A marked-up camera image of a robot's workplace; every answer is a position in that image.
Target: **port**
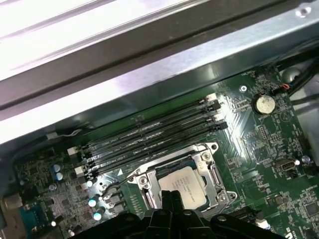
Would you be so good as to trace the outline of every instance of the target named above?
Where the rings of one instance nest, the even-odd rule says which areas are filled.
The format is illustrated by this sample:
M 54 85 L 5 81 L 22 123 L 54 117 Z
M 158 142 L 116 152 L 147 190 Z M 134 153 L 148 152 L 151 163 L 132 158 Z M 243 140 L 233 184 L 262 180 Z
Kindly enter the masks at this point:
M 281 159 L 275 163 L 283 171 L 289 171 L 296 167 L 295 161 L 292 159 Z

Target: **motherboard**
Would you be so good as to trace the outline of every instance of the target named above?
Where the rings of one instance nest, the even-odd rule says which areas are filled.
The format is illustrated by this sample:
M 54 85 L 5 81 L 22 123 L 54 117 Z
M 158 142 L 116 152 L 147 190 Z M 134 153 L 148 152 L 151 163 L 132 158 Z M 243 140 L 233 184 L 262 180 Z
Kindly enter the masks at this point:
M 70 238 L 125 212 L 143 217 L 160 208 L 161 190 L 178 190 L 186 209 L 208 219 L 228 213 L 289 239 L 315 238 L 316 166 L 287 85 L 265 69 L 22 158 L 12 207 L 27 236 L 54 229 L 53 238 Z

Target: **silver metal frame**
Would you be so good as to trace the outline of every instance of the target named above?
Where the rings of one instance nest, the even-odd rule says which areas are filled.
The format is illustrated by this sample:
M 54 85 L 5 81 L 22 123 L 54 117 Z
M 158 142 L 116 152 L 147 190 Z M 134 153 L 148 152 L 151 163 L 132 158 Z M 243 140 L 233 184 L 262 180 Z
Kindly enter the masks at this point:
M 141 165 L 128 176 L 128 178 L 130 178 L 136 175 L 133 180 L 128 181 L 128 183 L 138 185 L 146 205 L 150 205 L 151 208 L 161 208 L 161 189 L 156 177 L 157 171 L 163 166 L 178 163 L 191 157 L 196 163 L 199 175 L 206 180 L 205 190 L 209 200 L 209 206 L 204 211 L 209 210 L 212 214 L 218 213 L 234 202 L 237 199 L 237 194 L 225 189 L 213 158 L 217 150 L 218 144 L 216 142 L 201 143 L 186 147 Z
M 0 29 L 0 80 L 206 1 L 17 0 L 3 3 L 0 20 L 14 24 Z M 22 11 L 17 21 L 21 9 L 28 10 Z
M 310 11 L 301 11 L 309 7 Z M 205 79 L 199 81 L 193 78 L 192 81 L 197 87 L 211 84 L 229 74 L 261 64 L 296 44 L 318 35 L 319 1 L 317 0 L 303 4 L 299 9 L 235 31 L 3 120 L 0 122 L 0 144 L 79 115 L 81 112 L 145 87 L 159 82 L 169 83 L 173 76 L 213 62 L 202 69 L 203 74 L 206 75 Z

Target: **red wire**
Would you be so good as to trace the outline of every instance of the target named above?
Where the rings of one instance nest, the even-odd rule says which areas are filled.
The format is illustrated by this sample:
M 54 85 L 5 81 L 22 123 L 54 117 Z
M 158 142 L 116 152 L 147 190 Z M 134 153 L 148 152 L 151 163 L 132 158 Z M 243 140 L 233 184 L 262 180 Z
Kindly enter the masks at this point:
M 290 86 L 287 85 L 287 84 L 282 84 L 282 86 L 285 88 L 285 90 L 289 90 L 290 89 Z

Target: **cpu socket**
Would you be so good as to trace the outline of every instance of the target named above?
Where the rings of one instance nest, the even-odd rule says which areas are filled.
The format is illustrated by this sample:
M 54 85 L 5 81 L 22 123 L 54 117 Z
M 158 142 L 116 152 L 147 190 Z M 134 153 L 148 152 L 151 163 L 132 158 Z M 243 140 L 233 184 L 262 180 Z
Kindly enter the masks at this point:
M 137 184 L 149 209 L 161 208 L 161 190 L 178 190 L 185 209 L 219 213 L 237 198 L 225 189 L 213 155 L 218 144 L 195 144 L 145 163 L 129 183 Z

